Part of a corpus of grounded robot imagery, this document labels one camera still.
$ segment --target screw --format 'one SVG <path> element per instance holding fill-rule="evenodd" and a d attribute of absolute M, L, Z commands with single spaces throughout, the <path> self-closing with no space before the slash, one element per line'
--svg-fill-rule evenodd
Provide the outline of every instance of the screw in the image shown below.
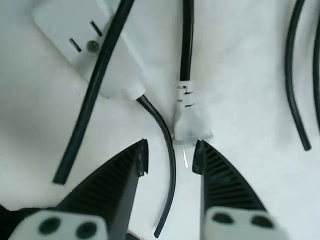
<path fill-rule="evenodd" d="M 100 50 L 100 45 L 96 41 L 91 40 L 86 44 L 86 49 L 89 53 L 96 54 Z"/>

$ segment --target white power strip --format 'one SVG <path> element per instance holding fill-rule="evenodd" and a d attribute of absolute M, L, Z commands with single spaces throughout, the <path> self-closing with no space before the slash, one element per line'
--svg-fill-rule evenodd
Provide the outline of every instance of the white power strip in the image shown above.
<path fill-rule="evenodd" d="M 113 12 L 105 0 L 42 0 L 34 9 L 35 23 L 78 73 L 90 80 Z M 100 93 L 131 100 L 145 92 L 141 59 L 125 32 L 115 46 Z"/>

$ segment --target black power cord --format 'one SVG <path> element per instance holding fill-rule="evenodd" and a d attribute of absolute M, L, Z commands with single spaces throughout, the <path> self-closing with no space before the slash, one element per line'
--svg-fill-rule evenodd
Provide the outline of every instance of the black power cord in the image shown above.
<path fill-rule="evenodd" d="M 194 0 L 183 0 L 183 31 L 180 63 L 180 81 L 190 80 L 194 37 Z"/>
<path fill-rule="evenodd" d="M 304 147 L 304 150 L 308 151 L 311 149 L 311 145 L 308 140 L 308 136 L 306 134 L 302 119 L 299 114 L 298 106 L 295 100 L 293 79 L 292 79 L 295 37 L 296 37 L 299 17 L 300 17 L 304 2 L 305 0 L 297 0 L 294 6 L 294 10 L 291 17 L 289 30 L 288 30 L 288 35 L 286 39 L 284 70 L 285 70 L 285 90 L 286 90 L 286 95 L 287 95 L 288 103 L 290 106 L 290 110 L 295 122 L 296 129 L 299 133 L 302 145 Z"/>
<path fill-rule="evenodd" d="M 313 51 L 313 97 L 316 119 L 320 130 L 320 83 L 319 83 L 319 54 L 320 54 L 320 16 L 316 28 Z"/>
<path fill-rule="evenodd" d="M 60 165 L 53 178 L 53 183 L 64 185 L 75 162 L 81 142 L 84 138 L 92 111 L 95 106 L 100 86 L 120 33 L 125 25 L 135 0 L 121 0 L 110 24 L 97 58 L 82 107 L 73 129 L 72 136 L 64 152 Z"/>
<path fill-rule="evenodd" d="M 157 111 L 157 109 L 151 104 L 151 102 L 147 99 L 145 95 L 142 95 L 140 98 L 137 99 L 138 103 L 140 103 L 156 120 L 158 125 L 160 126 L 163 136 L 165 139 L 166 147 L 168 149 L 169 154 L 169 162 L 170 162 L 170 185 L 169 185 L 169 191 L 168 196 L 165 202 L 165 206 L 163 209 L 163 212 L 161 214 L 159 223 L 154 231 L 154 236 L 156 238 L 159 237 L 166 219 L 168 217 L 176 189 L 176 156 L 175 156 L 175 150 L 172 142 L 172 138 L 170 135 L 170 131 L 168 129 L 168 126 L 166 125 L 165 120 L 160 115 L 160 113 Z"/>

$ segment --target electrical cord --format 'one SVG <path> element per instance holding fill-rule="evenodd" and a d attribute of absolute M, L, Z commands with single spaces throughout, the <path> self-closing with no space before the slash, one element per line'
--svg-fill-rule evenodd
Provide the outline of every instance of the electrical cord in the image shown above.
<path fill-rule="evenodd" d="M 81 142 L 84 138 L 108 63 L 134 1 L 135 0 L 121 0 L 113 17 L 105 40 L 102 44 L 99 56 L 95 63 L 89 86 L 87 88 L 70 141 L 53 178 L 53 183 L 55 184 L 64 185 L 67 181 L 71 168 L 78 154 Z"/>
<path fill-rule="evenodd" d="M 180 81 L 190 81 L 194 35 L 194 0 L 183 0 L 183 30 Z"/>
<path fill-rule="evenodd" d="M 316 28 L 314 51 L 313 51 L 313 97 L 316 119 L 320 130 L 320 83 L 319 83 L 319 54 L 320 54 L 320 16 Z"/>
<path fill-rule="evenodd" d="M 170 135 L 170 131 L 163 117 L 160 115 L 160 113 L 157 111 L 157 109 L 152 105 L 152 103 L 147 99 L 145 95 L 142 95 L 140 98 L 137 99 L 137 101 L 154 117 L 154 119 L 160 126 L 163 132 L 163 136 L 164 136 L 166 147 L 168 149 L 168 154 L 169 154 L 170 185 L 169 185 L 168 196 L 166 199 L 166 203 L 164 205 L 163 212 L 161 214 L 159 223 L 154 231 L 154 236 L 158 238 L 165 225 L 166 219 L 168 217 L 168 214 L 174 199 L 174 194 L 176 189 L 176 155 L 175 155 L 175 150 L 174 150 L 172 138 Z"/>
<path fill-rule="evenodd" d="M 298 26 L 299 17 L 301 10 L 303 8 L 305 0 L 297 0 L 294 6 L 293 14 L 290 21 L 290 26 L 288 30 L 288 35 L 286 39 L 285 46 L 285 61 L 284 61 L 284 70 L 285 70 L 285 90 L 290 106 L 290 110 L 295 122 L 296 129 L 299 133 L 302 145 L 305 151 L 311 149 L 308 136 L 306 134 L 302 119 L 299 114 L 298 106 L 295 100 L 294 87 L 293 87 L 293 54 L 294 54 L 294 44 L 296 31 Z"/>

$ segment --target white surface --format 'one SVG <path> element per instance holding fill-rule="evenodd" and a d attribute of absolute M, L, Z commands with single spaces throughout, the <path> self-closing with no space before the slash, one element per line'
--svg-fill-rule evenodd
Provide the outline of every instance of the white surface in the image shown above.
<path fill-rule="evenodd" d="M 214 221 L 216 214 L 228 215 L 233 223 Z M 269 219 L 273 228 L 253 225 L 251 222 L 256 216 Z M 277 220 L 265 211 L 212 207 L 206 211 L 204 218 L 203 240 L 289 240 Z"/>
<path fill-rule="evenodd" d="M 42 0 L 36 4 L 33 16 L 44 35 L 61 51 L 80 76 L 89 81 L 98 54 L 90 53 L 87 43 L 96 41 L 102 46 L 114 12 L 104 0 Z M 91 21 L 102 36 L 91 26 Z M 72 46 L 70 39 L 76 42 L 80 52 Z M 135 100 L 145 93 L 144 64 L 134 47 L 135 39 L 133 33 L 121 33 L 100 88 L 103 97 Z"/>
<path fill-rule="evenodd" d="M 293 240 L 320 239 L 320 137 L 311 62 L 320 2 L 303 9 L 294 89 L 312 150 L 304 152 L 284 89 L 283 56 L 293 0 L 195 2 L 191 78 L 207 103 L 210 142 L 243 174 Z M 0 2 L 0 203 L 9 209 L 58 203 L 104 161 L 141 138 L 149 174 L 138 184 L 130 229 L 153 239 L 169 183 L 161 130 L 135 102 L 100 97 L 67 184 L 51 180 L 87 84 L 33 25 L 32 0 Z M 179 79 L 181 0 L 137 0 L 128 19 L 145 49 L 146 95 L 172 127 Z M 177 188 L 160 239 L 199 238 L 200 176 L 177 154 Z M 193 150 L 187 150 L 192 163 Z"/>
<path fill-rule="evenodd" d="M 57 230 L 48 235 L 42 235 L 39 232 L 40 225 L 50 218 L 58 218 L 60 224 Z M 107 225 L 100 216 L 66 213 L 61 211 L 39 211 L 25 218 L 15 228 L 9 240 L 60 240 L 80 239 L 76 237 L 78 227 L 84 223 L 95 223 L 96 232 L 90 240 L 108 240 Z"/>

